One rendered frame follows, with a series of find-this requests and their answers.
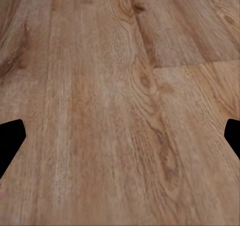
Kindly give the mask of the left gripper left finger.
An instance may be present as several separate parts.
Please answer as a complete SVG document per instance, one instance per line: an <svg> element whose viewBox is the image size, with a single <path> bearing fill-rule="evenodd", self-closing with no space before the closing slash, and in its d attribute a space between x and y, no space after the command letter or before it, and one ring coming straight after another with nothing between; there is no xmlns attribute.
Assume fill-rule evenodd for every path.
<svg viewBox="0 0 240 226"><path fill-rule="evenodd" d="M22 119L0 124L0 179L26 139Z"/></svg>

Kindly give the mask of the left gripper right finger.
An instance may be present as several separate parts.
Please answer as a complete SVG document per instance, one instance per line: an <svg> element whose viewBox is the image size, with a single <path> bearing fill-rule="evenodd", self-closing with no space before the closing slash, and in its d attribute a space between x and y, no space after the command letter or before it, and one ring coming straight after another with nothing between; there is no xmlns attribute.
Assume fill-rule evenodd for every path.
<svg viewBox="0 0 240 226"><path fill-rule="evenodd" d="M228 119L224 137L240 159L240 121Z"/></svg>

